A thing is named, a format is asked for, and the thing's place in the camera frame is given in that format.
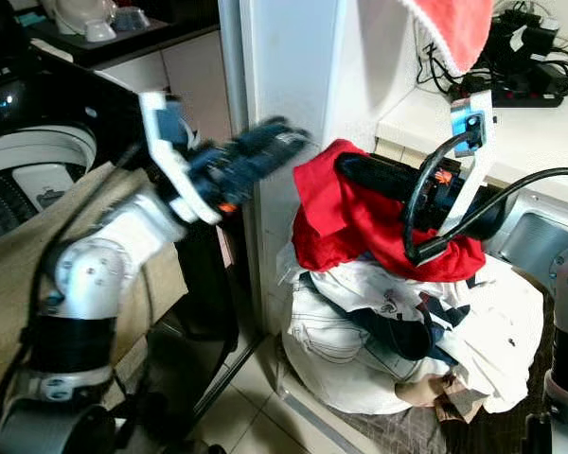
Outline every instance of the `white cup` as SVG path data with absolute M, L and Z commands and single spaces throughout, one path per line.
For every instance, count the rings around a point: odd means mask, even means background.
M 99 43 L 115 38 L 115 32 L 107 22 L 96 19 L 84 24 L 84 36 L 89 43 Z

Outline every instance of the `pile of clothes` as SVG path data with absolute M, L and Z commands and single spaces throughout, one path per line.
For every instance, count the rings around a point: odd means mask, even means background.
M 344 140 L 294 170 L 301 206 L 278 268 L 293 284 L 283 344 L 305 385 L 332 407 L 390 414 L 435 407 L 469 422 L 527 393 L 542 295 L 508 264 L 457 237 L 419 267 L 404 256 L 402 204 L 334 167 Z M 423 241 L 435 231 L 415 232 Z

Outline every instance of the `shelf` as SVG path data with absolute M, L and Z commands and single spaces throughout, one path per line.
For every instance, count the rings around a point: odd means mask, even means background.
M 551 167 L 568 166 L 568 97 L 553 109 L 495 109 L 497 159 L 491 178 L 512 183 Z M 434 151 L 452 135 L 450 105 L 439 94 L 415 89 L 377 127 L 377 136 L 420 154 Z M 568 201 L 568 177 L 530 185 Z

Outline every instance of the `beige cloth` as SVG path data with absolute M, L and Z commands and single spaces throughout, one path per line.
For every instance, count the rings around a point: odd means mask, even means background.
M 102 184 L 111 169 L 111 165 L 105 165 L 90 172 L 41 214 L 0 237 L 0 378 L 17 349 L 19 333 L 26 323 L 31 278 L 44 245 L 84 197 L 97 184 Z M 147 176 L 141 170 L 118 170 L 66 237 L 82 235 L 105 208 L 147 182 Z M 187 292 L 174 246 L 169 244 L 153 257 L 147 264 L 147 271 L 153 318 L 157 320 Z M 117 363 L 147 331 L 147 297 L 142 279 L 137 278 L 120 309 L 113 363 Z

